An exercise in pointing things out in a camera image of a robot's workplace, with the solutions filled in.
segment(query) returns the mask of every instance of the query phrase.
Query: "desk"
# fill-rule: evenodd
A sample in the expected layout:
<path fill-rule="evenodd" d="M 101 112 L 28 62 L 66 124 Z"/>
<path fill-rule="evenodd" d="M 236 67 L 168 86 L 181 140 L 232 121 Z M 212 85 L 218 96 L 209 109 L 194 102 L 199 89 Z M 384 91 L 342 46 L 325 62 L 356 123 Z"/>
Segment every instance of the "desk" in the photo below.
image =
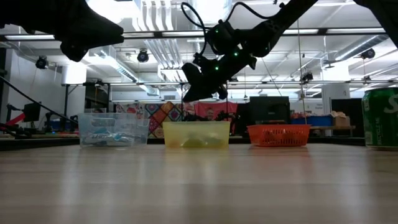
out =
<path fill-rule="evenodd" d="M 326 130 L 349 130 L 350 137 L 353 137 L 353 130 L 355 130 L 355 126 L 311 126 L 311 130 L 320 130 L 322 136 L 325 136 Z"/>
<path fill-rule="evenodd" d="M 0 152 L 0 223 L 398 223 L 398 154 L 365 147 Z"/>

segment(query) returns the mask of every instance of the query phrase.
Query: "storage bin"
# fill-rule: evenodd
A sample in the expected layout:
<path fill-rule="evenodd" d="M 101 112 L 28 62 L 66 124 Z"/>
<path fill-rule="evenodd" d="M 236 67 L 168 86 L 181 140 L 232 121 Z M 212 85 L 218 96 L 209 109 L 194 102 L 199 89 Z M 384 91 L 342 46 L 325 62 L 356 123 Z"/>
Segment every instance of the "storage bin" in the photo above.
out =
<path fill-rule="evenodd" d="M 276 124 L 248 126 L 251 144 L 261 147 L 305 146 L 310 125 Z"/>
<path fill-rule="evenodd" d="M 78 115 L 81 147 L 133 147 L 147 144 L 148 119 L 129 113 L 82 113 Z"/>
<path fill-rule="evenodd" d="M 304 118 L 292 119 L 292 124 L 305 124 Z M 333 117 L 328 116 L 309 116 L 307 117 L 307 124 L 312 126 L 333 126 Z"/>
<path fill-rule="evenodd" d="M 229 121 L 163 122 L 166 147 L 228 147 Z"/>

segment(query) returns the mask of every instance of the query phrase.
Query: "blue bin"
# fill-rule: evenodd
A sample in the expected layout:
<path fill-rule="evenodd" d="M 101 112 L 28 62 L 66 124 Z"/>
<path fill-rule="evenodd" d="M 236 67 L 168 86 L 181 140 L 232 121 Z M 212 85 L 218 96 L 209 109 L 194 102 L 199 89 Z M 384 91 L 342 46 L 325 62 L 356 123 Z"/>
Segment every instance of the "blue bin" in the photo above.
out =
<path fill-rule="evenodd" d="M 292 119 L 292 124 L 305 124 L 304 118 L 295 118 Z M 307 117 L 307 124 L 311 124 L 312 126 L 333 126 L 333 117 L 331 115 L 328 116 L 309 116 Z"/>

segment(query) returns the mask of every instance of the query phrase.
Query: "clear plastic container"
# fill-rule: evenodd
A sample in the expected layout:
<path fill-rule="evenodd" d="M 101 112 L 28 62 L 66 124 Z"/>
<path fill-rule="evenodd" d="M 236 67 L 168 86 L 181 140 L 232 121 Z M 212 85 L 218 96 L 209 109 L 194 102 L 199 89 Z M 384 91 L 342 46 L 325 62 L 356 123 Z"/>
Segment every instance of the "clear plastic container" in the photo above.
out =
<path fill-rule="evenodd" d="M 129 113 L 82 113 L 79 118 L 81 147 L 134 147 L 147 144 L 148 119 Z"/>
<path fill-rule="evenodd" d="M 164 122 L 166 147 L 228 147 L 229 121 Z"/>

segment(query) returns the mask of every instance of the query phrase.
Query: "security camera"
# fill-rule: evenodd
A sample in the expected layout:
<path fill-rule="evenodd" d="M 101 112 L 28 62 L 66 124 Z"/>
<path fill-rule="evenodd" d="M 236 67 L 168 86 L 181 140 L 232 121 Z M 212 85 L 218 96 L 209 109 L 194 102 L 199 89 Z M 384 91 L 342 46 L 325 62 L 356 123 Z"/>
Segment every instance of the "security camera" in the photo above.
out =
<path fill-rule="evenodd" d="M 46 69 L 49 67 L 49 62 L 47 61 L 47 56 L 39 56 L 39 59 L 36 61 L 36 68 L 38 69 Z"/>
<path fill-rule="evenodd" d="M 145 62 L 147 62 L 147 61 L 149 60 L 149 56 L 148 56 L 148 53 L 147 53 L 147 49 L 141 49 L 141 50 L 139 51 L 139 54 L 138 54 L 138 56 L 137 56 L 137 60 L 138 60 L 139 62 L 141 62 L 141 63 L 145 63 Z"/>

